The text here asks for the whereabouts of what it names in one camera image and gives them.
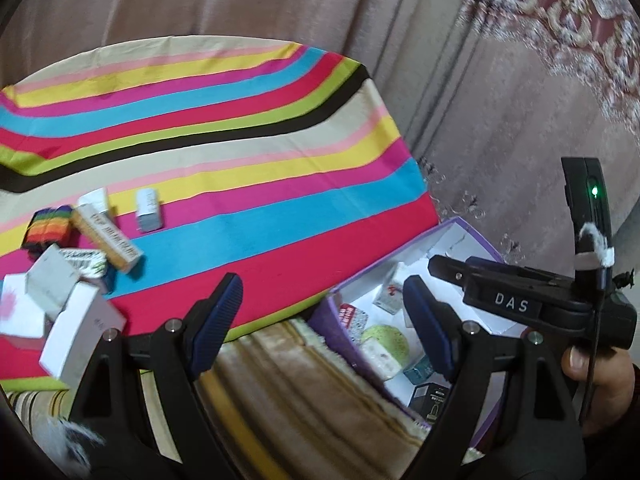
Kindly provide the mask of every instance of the finger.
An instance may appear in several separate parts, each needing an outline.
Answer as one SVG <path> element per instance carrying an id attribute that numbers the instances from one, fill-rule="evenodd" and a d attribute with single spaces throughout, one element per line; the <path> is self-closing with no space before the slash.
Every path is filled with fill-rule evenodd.
<path id="1" fill-rule="evenodd" d="M 586 381 L 589 370 L 589 355 L 575 346 L 562 356 L 562 371 L 574 381 Z M 598 356 L 593 374 L 593 383 L 611 392 L 626 388 L 633 381 L 633 365 L 628 352 L 614 349 L 613 354 Z"/>

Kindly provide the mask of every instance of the green round object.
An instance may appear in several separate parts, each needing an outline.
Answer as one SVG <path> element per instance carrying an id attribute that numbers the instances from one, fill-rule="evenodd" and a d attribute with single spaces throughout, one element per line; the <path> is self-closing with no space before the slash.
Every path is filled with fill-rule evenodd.
<path id="1" fill-rule="evenodd" d="M 362 333 L 360 342 L 370 338 L 376 339 L 400 363 L 402 368 L 409 364 L 409 341 L 395 326 L 370 326 Z"/>

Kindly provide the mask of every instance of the striped tablecloth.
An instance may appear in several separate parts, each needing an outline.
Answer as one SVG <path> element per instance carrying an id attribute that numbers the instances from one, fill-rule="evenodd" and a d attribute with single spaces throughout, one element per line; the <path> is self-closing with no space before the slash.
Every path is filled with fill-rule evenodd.
<path id="1" fill-rule="evenodd" d="M 232 270 L 245 286 L 238 337 L 310 306 L 437 222 L 366 69 L 285 41 L 121 43 L 4 88 L 0 277 L 29 268 L 19 247 L 34 211 L 98 187 L 146 254 L 109 296 L 130 333 L 183 316 Z M 164 217 L 145 235 L 134 216 L 141 187 L 158 191 Z M 6 388 L 44 375 L 37 352 L 0 338 L 0 355 Z"/>

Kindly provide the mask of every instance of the striped blanket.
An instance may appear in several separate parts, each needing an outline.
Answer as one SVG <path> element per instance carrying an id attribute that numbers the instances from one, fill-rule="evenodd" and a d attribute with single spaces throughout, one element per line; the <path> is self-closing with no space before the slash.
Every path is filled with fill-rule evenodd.
<path id="1" fill-rule="evenodd" d="M 130 333 L 183 316 L 232 270 L 245 290 L 236 338 L 303 310 L 437 222 L 364 67 L 285 41 L 133 41 L 4 88 L 0 278 L 29 268 L 20 243 L 34 211 L 98 187 L 146 254 L 109 296 Z M 164 217 L 144 235 L 142 187 L 158 191 Z M 0 338 L 0 354 L 0 380 L 44 375 L 36 352 Z"/>

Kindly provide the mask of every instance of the metal bolt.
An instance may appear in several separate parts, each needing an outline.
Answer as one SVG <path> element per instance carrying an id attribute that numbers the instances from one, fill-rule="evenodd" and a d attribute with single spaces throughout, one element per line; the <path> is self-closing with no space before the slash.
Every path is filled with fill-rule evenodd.
<path id="1" fill-rule="evenodd" d="M 118 337 L 118 330 L 116 328 L 108 328 L 102 332 L 102 339 L 111 342 Z"/>
<path id="2" fill-rule="evenodd" d="M 462 330 L 464 330 L 469 335 L 476 335 L 480 332 L 480 325 L 475 321 L 467 320 L 462 324 Z"/>
<path id="3" fill-rule="evenodd" d="M 180 330 L 181 327 L 182 327 L 182 320 L 178 319 L 177 317 L 170 319 L 164 324 L 164 329 L 167 330 L 167 332 L 178 332 L 178 330 Z"/>
<path id="4" fill-rule="evenodd" d="M 541 345 L 545 338 L 542 337 L 540 332 L 529 332 L 527 334 L 527 339 L 531 341 L 534 345 Z"/>

